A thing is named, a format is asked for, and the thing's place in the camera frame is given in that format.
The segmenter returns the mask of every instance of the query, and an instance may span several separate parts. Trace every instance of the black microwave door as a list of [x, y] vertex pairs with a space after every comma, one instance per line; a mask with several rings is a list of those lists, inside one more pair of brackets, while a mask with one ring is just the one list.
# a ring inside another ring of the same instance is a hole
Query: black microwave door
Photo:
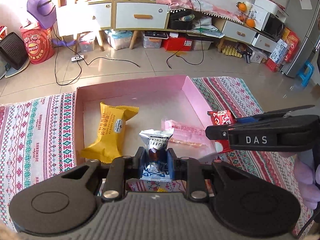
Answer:
[[283, 22], [270, 14], [266, 26], [264, 27], [264, 32], [276, 39], [279, 39], [284, 31], [284, 27], [285, 25]]

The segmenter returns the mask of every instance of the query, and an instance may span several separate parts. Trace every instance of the wooden leg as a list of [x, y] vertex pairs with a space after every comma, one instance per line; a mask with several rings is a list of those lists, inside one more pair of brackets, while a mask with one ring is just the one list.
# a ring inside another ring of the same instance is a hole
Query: wooden leg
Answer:
[[73, 40], [76, 41], [76, 43], [73, 45], [73, 51], [75, 51], [75, 55], [77, 55], [79, 37], [80, 37], [80, 33], [73, 34]]
[[219, 42], [219, 44], [218, 44], [218, 52], [222, 52], [222, 46], [223, 46], [223, 43], [224, 43], [224, 38], [221, 38], [220, 39], [220, 42]]
[[133, 32], [132, 40], [131, 40], [131, 42], [130, 42], [130, 49], [133, 49], [134, 44], [135, 44], [135, 42], [136, 42], [136, 39], [137, 39], [139, 33], [140, 33], [140, 31], [137, 31], [137, 30], [135, 30], [135, 31]]
[[100, 46], [100, 50], [101, 50], [101, 51], [104, 51], [104, 45], [103, 45], [103, 40], [102, 40], [101, 32], [103, 32], [103, 31], [97, 31], [97, 32], [96, 32], [96, 36], [97, 36], [98, 44], [99, 44], [99, 46]]

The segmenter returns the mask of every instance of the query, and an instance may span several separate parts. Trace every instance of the ribbed gray surface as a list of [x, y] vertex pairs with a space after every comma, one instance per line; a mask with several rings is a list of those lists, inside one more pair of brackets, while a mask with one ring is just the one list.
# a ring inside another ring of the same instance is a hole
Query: ribbed gray surface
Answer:
[[[45, 237], [20, 234], [27, 240]], [[247, 240], [217, 222], [209, 209], [187, 201], [182, 193], [129, 192], [127, 197], [106, 203], [97, 216], [75, 232], [50, 240]], [[290, 234], [270, 238], [294, 239]]]

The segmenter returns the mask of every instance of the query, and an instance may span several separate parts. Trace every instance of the black cable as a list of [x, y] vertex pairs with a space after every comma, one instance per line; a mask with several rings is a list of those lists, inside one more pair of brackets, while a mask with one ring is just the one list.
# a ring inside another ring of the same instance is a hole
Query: black cable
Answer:
[[311, 218], [305, 223], [305, 225], [301, 228], [300, 232], [297, 234], [296, 238], [300, 238], [303, 232], [307, 229], [307, 227], [310, 225], [310, 223], [316, 218], [316, 216], [320, 213], [320, 208], [316, 208], [313, 212], [313, 215]]
[[[57, 36], [54, 28], [52, 28], [52, 29], [53, 29], [54, 35], [57, 37], [57, 39], [58, 39], [59, 41], [62, 41], [62, 40]], [[74, 51], [73, 49], [69, 48], [68, 46], [66, 46], [66, 47], [67, 47], [68, 49], [70, 49], [71, 51], [73, 51], [74, 53], [76, 53], [76, 54], [80, 57], [80, 55], [78, 54], [78, 52]], [[55, 78], [56, 78], [56, 83], [57, 83], [59, 86], [66, 86], [66, 85], [71, 84], [71, 83], [72, 83], [73, 81], [75, 81], [78, 77], [80, 77], [80, 75], [81, 75], [81, 73], [82, 73], [82, 67], [81, 67], [81, 65], [79, 64], [79, 62], [77, 61], [77, 64], [78, 64], [79, 67], [80, 67], [80, 73], [79, 73], [79, 75], [78, 75], [75, 79], [73, 79], [71, 82], [69, 82], [69, 83], [67, 83], [67, 84], [59, 84], [59, 83], [58, 83], [58, 80], [57, 80], [57, 73], [56, 73], [56, 65], [57, 65], [57, 57], [58, 57], [58, 53], [59, 53], [59, 47], [57, 47], [57, 48], [58, 48], [58, 51], [57, 51], [56, 59], [55, 59], [55, 62], [54, 62], [54, 75], [55, 75]], [[130, 62], [130, 63], [132, 63], [132, 64], [135, 64], [137, 67], [140, 67], [138, 64], [136, 64], [136, 63], [134, 63], [134, 62], [132, 62], [132, 61], [130, 61], [130, 60], [126, 60], [126, 59], [114, 59], [114, 58], [106, 58], [106, 57], [97, 57], [97, 58], [94, 58], [89, 64], [88, 64], [84, 59], [83, 59], [83, 61], [84, 61], [84, 63], [85, 63], [87, 66], [89, 66], [94, 60], [96, 60], [96, 59], [98, 59], [98, 58], [104, 58], [104, 59], [115, 60], [115, 61], [126, 61], [126, 62]]]
[[[189, 1], [190, 1], [191, 6], [192, 6], [192, 14], [194, 14], [195, 10], [194, 10], [193, 4], [192, 4], [191, 0], [189, 0]], [[167, 65], [168, 65], [168, 67], [169, 67], [170, 69], [172, 69], [172, 67], [170, 67], [170, 65], [169, 65], [169, 63], [168, 63], [168, 60], [169, 60], [170, 58], [172, 58], [173, 56], [182, 58], [186, 63], [188, 63], [188, 64], [190, 64], [190, 65], [200, 65], [200, 64], [203, 62], [203, 60], [204, 60], [203, 43], [202, 43], [202, 37], [201, 37], [201, 20], [200, 20], [200, 39], [201, 39], [201, 48], [202, 48], [202, 61], [201, 61], [200, 63], [198, 63], [198, 64], [190, 63], [190, 62], [186, 61], [183, 57], [181, 57], [181, 56], [179, 56], [179, 55], [176, 55], [178, 52], [180, 52], [180, 51], [183, 49], [183, 47], [184, 47], [184, 45], [183, 45], [176, 53], [174, 53], [173, 55], [171, 55], [170, 57], [167, 58], [166, 63], [167, 63]]]

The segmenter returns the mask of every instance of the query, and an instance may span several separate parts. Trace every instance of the pink snack package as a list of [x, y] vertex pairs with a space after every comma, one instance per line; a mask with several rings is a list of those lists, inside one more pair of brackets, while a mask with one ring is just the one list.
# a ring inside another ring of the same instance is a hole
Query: pink snack package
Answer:
[[201, 161], [205, 159], [215, 159], [216, 154], [215, 141], [209, 140], [205, 136], [205, 130], [199, 127], [193, 127], [178, 123], [174, 120], [163, 119], [161, 121], [161, 129], [168, 130], [174, 128], [174, 132], [169, 142], [181, 143], [195, 148], [199, 148], [199, 155], [197, 159]]

